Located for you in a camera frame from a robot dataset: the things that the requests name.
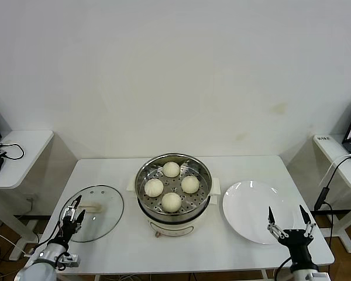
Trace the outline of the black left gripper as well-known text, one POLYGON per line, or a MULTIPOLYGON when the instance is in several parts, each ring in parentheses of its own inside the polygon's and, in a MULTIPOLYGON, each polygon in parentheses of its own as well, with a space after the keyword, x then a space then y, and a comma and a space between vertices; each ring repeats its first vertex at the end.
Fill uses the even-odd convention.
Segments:
POLYGON ((67 204, 66 209, 63 212, 61 220, 62 224, 62 240, 65 243, 69 243, 71 237, 81 229, 81 224, 85 216, 85 210, 82 210, 75 221, 75 214, 80 204, 82 195, 76 197, 72 203, 67 204))

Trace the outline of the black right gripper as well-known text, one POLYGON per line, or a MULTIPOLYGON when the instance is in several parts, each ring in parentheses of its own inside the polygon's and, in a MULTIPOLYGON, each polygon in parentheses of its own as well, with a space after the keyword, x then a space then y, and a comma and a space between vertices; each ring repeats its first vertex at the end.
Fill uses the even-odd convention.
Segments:
POLYGON ((282 230, 275 222, 271 207, 269 207, 267 230, 280 244, 288 248, 290 258, 294 265, 310 265, 312 258, 308 245, 313 241, 313 231, 316 223, 311 221, 310 215, 302 205, 299 205, 305 229, 282 230))

